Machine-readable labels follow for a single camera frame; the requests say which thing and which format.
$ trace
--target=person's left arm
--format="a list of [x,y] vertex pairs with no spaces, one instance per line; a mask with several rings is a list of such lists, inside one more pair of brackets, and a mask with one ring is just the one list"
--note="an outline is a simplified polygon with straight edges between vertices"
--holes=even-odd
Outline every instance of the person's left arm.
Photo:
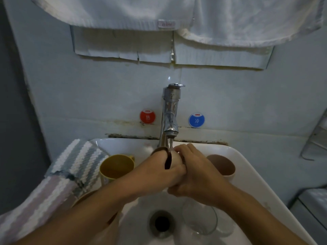
[[159,151],[127,175],[99,189],[67,214],[38,228],[14,245],[86,244],[125,204],[138,197],[177,184],[186,173],[185,165],[165,169],[167,153]]

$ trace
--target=hand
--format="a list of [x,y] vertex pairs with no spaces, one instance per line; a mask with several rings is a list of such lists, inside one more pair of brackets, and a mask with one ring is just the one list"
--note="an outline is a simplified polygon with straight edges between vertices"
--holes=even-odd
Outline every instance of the hand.
[[134,198],[160,192],[179,183],[186,174],[185,165],[165,169],[166,160],[167,152],[158,151],[118,180],[128,191],[132,191]]
[[174,150],[184,157],[187,174],[179,185],[170,187],[168,193],[224,209],[224,199],[235,187],[193,144],[181,144]]

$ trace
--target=sink drain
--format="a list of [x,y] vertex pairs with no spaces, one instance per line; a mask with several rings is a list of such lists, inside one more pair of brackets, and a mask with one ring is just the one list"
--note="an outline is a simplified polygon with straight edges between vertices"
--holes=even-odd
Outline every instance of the sink drain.
[[174,233],[175,220],[169,212],[159,210],[151,216],[149,226],[155,237],[164,239]]

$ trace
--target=striped towel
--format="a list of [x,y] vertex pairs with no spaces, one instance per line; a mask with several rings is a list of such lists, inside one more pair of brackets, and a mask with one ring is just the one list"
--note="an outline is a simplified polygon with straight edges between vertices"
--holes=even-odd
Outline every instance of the striped towel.
[[0,216],[0,244],[10,244],[41,225],[72,194],[79,198],[96,182],[108,155],[92,143],[76,139],[52,163],[44,180],[17,208]]

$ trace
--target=faucet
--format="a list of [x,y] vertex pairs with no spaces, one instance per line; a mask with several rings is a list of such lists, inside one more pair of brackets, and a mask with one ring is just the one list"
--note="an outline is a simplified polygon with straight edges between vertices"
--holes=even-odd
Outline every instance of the faucet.
[[163,108],[161,118],[161,130],[158,147],[170,148],[172,141],[178,135],[178,125],[176,121],[178,100],[181,98],[181,87],[185,85],[171,83],[163,89]]

